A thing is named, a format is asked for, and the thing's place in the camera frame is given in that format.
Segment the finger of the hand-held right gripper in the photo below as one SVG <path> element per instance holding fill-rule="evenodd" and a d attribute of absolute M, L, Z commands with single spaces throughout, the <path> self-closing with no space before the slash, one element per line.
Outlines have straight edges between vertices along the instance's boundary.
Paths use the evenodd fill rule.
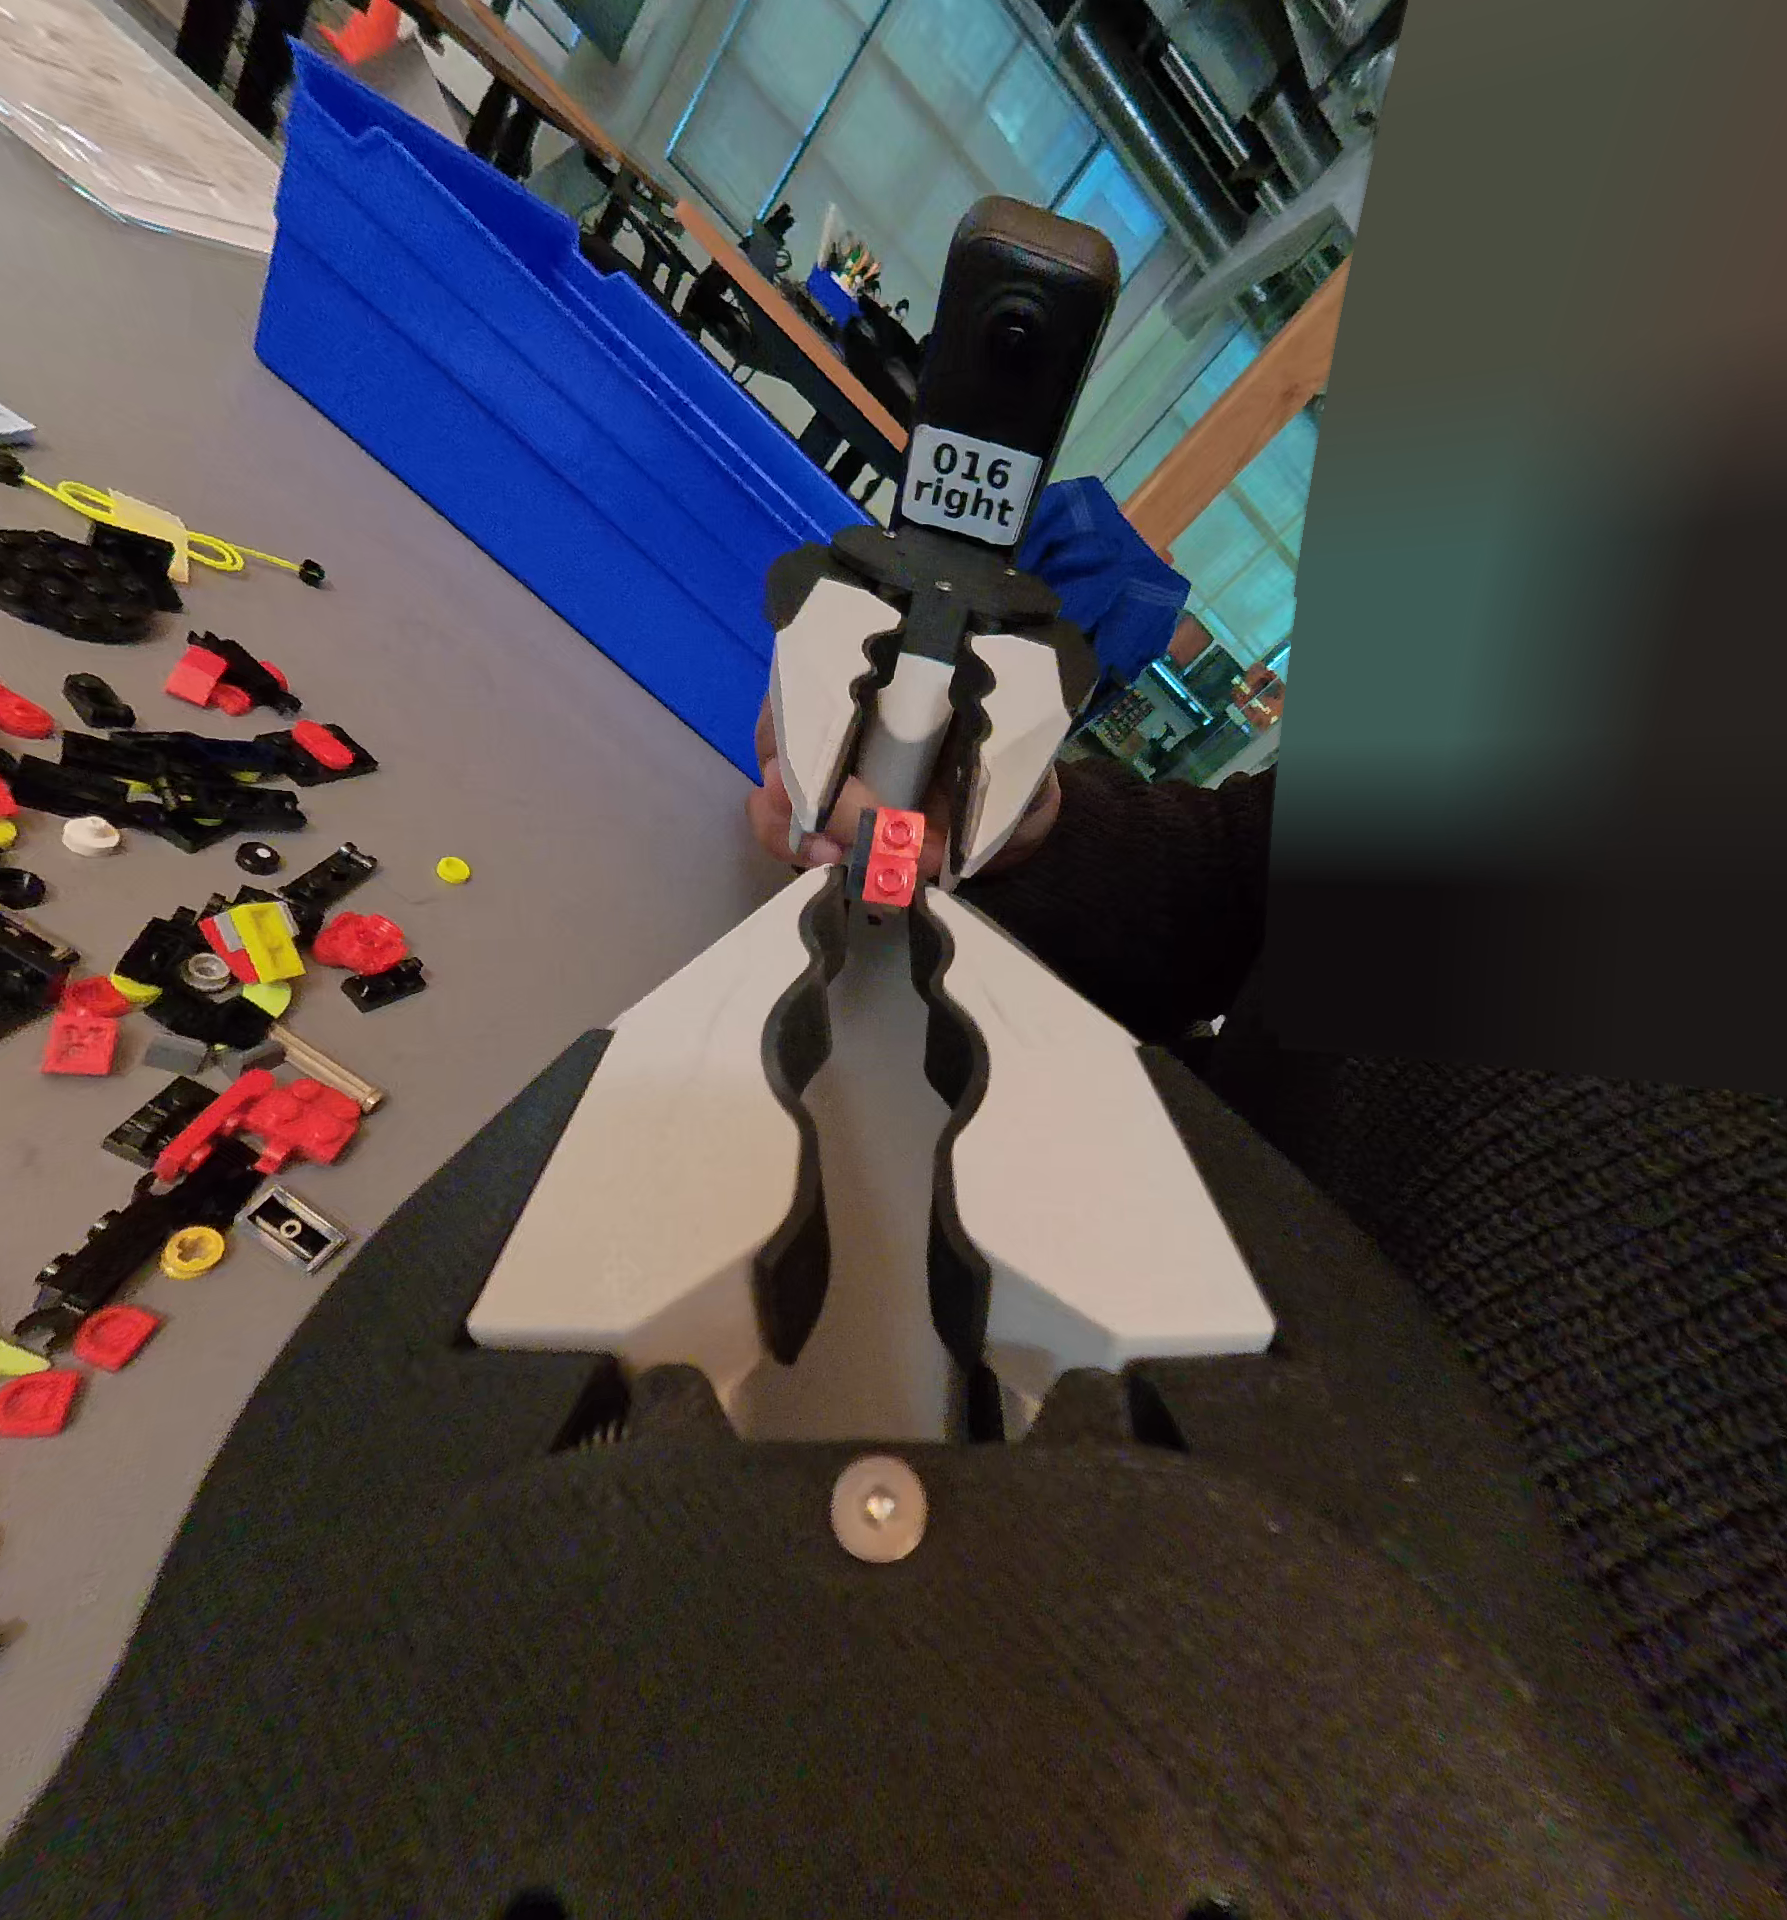
<path fill-rule="evenodd" d="M 911 804 L 879 714 L 898 624 L 875 593 L 821 577 L 773 633 L 765 746 L 782 769 L 795 838 L 827 829 L 844 781 L 863 787 L 863 806 Z"/>
<path fill-rule="evenodd" d="M 1069 730 L 1059 653 L 1027 636 L 969 640 L 969 693 L 955 698 L 966 736 L 955 756 L 946 885 L 978 875 L 1036 804 Z"/>

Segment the pile of loose lego pieces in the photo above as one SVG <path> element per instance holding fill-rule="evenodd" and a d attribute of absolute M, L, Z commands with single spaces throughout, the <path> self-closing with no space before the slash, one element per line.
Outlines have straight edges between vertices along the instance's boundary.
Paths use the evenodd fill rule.
<path fill-rule="evenodd" d="M 57 1435 L 84 1368 L 121 1371 L 152 1341 L 158 1313 L 128 1302 L 144 1268 L 197 1280 L 228 1229 L 292 1245 L 305 1268 L 345 1245 L 274 1177 L 335 1164 L 382 1094 L 295 1038 L 286 1009 L 313 965 L 358 1012 L 427 990 L 405 930 L 348 907 L 377 872 L 371 854 L 345 840 L 280 880 L 271 838 L 305 829 L 309 790 L 286 781 L 280 735 L 335 723 L 300 709 L 267 711 L 280 729 L 247 736 L 152 730 L 102 677 L 73 672 L 60 693 L 78 729 L 0 678 L 0 1045 L 41 1026 L 44 1075 L 97 1081 L 121 1068 L 121 1026 L 138 1016 L 138 1065 L 158 1087 L 102 1144 L 136 1173 L 121 1207 L 44 1262 L 28 1312 L 0 1331 L 0 1439 Z M 247 885 L 144 919 L 115 965 L 90 970 L 32 923 L 47 881 L 4 861 L 22 816 L 57 822 L 78 858 L 118 854 L 129 832 L 181 854 L 235 840 Z"/>

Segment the blue plastic bin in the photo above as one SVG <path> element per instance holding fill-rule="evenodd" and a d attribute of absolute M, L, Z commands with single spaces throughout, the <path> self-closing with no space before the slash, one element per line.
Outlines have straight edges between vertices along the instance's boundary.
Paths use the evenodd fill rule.
<path fill-rule="evenodd" d="M 860 504 L 628 273 L 602 273 L 563 211 L 308 49 L 255 353 L 756 775 L 765 575 L 869 524 Z M 1053 535 L 1049 474 L 1027 568 Z M 1078 588 L 1029 572 L 1094 646 L 1073 735 L 1165 646 L 1171 611 L 1121 639 Z"/>

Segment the small lego build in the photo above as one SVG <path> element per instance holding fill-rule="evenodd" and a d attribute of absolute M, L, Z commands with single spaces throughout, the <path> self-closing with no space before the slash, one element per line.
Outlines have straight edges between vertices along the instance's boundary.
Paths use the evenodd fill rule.
<path fill-rule="evenodd" d="M 849 917 L 882 926 L 908 913 L 923 887 L 928 822 L 918 809 L 863 806 L 844 868 Z"/>

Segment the wooden desk with black legs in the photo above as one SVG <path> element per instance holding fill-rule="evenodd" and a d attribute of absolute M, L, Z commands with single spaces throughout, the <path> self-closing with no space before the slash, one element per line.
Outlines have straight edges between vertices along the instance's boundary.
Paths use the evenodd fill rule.
<path fill-rule="evenodd" d="M 708 211 L 666 191 L 646 163 L 611 142 L 576 107 L 502 15 L 485 4 L 400 4 L 400 8 L 418 21 L 424 39 L 453 39 L 534 121 L 570 140 L 605 182 L 601 226 L 618 229 L 627 214 L 644 214 L 650 242 L 640 256 L 640 285 L 676 318 L 683 318 L 701 281 L 725 289 L 725 300 L 746 314 L 760 368 L 809 400 L 811 420 L 798 445 L 836 485 L 860 485 L 857 498 L 868 503 L 882 482 L 898 475 L 904 426 Z"/>

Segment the person's right forearm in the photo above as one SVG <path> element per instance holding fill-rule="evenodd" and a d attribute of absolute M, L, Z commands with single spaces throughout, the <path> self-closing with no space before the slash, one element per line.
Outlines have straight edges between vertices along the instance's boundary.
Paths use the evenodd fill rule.
<path fill-rule="evenodd" d="M 1275 775 L 1056 762 L 962 897 L 1137 1042 L 1203 1068 L 1264 942 Z"/>

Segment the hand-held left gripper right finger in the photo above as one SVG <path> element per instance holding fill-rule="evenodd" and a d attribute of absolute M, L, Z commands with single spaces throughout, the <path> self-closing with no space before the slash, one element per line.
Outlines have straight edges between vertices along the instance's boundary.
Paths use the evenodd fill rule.
<path fill-rule="evenodd" d="M 946 891 L 908 952 L 946 1106 L 928 1307 L 1000 1421 L 1066 1371 L 1264 1354 L 1275 1316 L 1132 1032 Z"/>

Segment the person's right hand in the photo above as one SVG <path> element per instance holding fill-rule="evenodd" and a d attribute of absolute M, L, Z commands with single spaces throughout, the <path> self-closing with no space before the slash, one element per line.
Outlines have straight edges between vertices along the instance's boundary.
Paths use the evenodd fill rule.
<path fill-rule="evenodd" d="M 760 784 L 746 798 L 746 819 L 760 849 L 795 869 L 844 868 L 853 855 L 857 806 L 869 804 L 857 781 L 844 781 L 827 829 L 792 835 L 792 800 L 773 748 L 756 746 Z"/>

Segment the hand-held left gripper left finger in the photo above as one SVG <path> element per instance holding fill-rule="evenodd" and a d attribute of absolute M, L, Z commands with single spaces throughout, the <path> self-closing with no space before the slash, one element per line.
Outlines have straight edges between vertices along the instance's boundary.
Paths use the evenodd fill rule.
<path fill-rule="evenodd" d="M 844 872 L 801 872 L 605 1030 L 469 1307 L 476 1347 L 686 1363 L 721 1400 L 804 1354 L 833 1262 L 804 1096 L 846 930 Z"/>

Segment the black round lego plate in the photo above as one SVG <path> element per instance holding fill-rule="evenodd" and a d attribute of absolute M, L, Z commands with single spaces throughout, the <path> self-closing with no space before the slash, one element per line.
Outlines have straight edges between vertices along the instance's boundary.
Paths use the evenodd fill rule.
<path fill-rule="evenodd" d="M 134 646 L 152 639 L 158 616 L 181 611 L 167 566 L 167 545 L 152 539 L 0 527 L 0 611 L 74 643 Z"/>

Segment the clear plastic sheet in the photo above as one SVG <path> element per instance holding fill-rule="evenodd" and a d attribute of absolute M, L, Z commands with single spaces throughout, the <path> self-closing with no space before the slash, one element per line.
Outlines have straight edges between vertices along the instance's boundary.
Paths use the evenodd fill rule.
<path fill-rule="evenodd" d="M 0 4 L 0 127 L 121 224 L 274 247 L 271 149 L 97 4 Z"/>

